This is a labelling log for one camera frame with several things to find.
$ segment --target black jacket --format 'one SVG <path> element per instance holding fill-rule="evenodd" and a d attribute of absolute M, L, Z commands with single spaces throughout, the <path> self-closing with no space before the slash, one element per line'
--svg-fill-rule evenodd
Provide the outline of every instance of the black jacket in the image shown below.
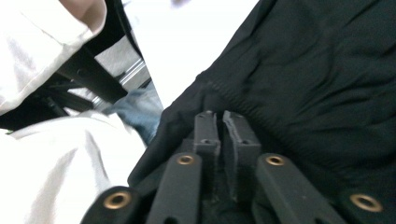
<path fill-rule="evenodd" d="M 260 1 L 163 112 L 132 187 L 206 110 L 247 117 L 262 151 L 293 160 L 335 207 L 348 189 L 396 205 L 396 1 Z"/>

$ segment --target denim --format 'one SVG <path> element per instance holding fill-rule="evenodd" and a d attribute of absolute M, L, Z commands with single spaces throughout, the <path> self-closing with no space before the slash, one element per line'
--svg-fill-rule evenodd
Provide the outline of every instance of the denim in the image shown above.
<path fill-rule="evenodd" d="M 130 91 L 103 112 L 108 115 L 117 113 L 124 123 L 139 132 L 148 145 L 157 132 L 163 106 L 155 89 L 148 86 L 146 89 Z"/>

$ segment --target white clothing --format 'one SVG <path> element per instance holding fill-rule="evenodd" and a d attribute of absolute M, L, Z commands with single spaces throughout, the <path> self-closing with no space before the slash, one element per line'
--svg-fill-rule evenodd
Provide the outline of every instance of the white clothing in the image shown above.
<path fill-rule="evenodd" d="M 96 0 L 85 24 L 57 0 L 3 1 L 0 7 L 0 115 L 17 107 L 105 25 Z"/>
<path fill-rule="evenodd" d="M 76 20 L 57 0 L 18 0 L 0 7 L 0 115 L 18 106 L 103 28 L 95 1 Z M 145 150 L 117 116 L 87 112 L 11 135 L 0 134 L 0 198 L 6 223 L 79 223 L 104 190 L 127 186 Z"/>
<path fill-rule="evenodd" d="M 127 177 L 145 150 L 118 116 L 87 112 L 0 134 L 6 223 L 79 223 L 96 197 Z"/>

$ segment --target wrinkled fabric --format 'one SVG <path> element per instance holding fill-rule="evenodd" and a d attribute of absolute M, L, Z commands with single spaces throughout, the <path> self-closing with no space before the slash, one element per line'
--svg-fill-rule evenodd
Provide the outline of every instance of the wrinkled fabric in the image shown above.
<path fill-rule="evenodd" d="M 79 223 L 145 150 L 117 115 L 85 112 L 0 135 L 0 204 L 8 223 Z"/>
<path fill-rule="evenodd" d="M 87 25 L 56 0 L 5 1 L 0 7 L 0 115 L 17 107 L 105 25 L 95 1 Z"/>
<path fill-rule="evenodd" d="M 389 0 L 260 1 L 218 59 L 163 111 L 130 186 L 155 182 L 151 174 L 192 135 L 197 114 L 229 110 L 247 118 L 262 153 L 290 158 L 341 214 L 340 194 L 352 189 L 395 211 L 395 21 Z M 204 223 L 251 216 L 227 205 L 209 205 L 201 215 L 212 222 Z M 395 214 L 378 222 L 393 223 Z"/>

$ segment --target brass grommet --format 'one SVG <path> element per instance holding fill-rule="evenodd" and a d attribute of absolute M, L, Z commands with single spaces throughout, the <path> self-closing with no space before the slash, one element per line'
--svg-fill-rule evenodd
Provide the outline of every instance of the brass grommet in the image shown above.
<path fill-rule="evenodd" d="M 105 199 L 103 206 L 108 209 L 120 209 L 125 207 L 132 200 L 131 194 L 127 191 L 113 193 Z"/>
<path fill-rule="evenodd" d="M 191 156 L 181 156 L 177 159 L 177 163 L 182 165 L 190 165 L 194 162 L 194 158 Z"/>
<path fill-rule="evenodd" d="M 352 201 L 359 208 L 369 212 L 381 212 L 383 207 L 375 198 L 365 194 L 352 194 L 350 197 Z"/>
<path fill-rule="evenodd" d="M 265 160 L 268 163 L 270 163 L 271 165 L 284 165 L 285 164 L 285 161 L 283 161 L 283 159 L 278 156 L 267 157 L 267 158 L 265 158 Z"/>

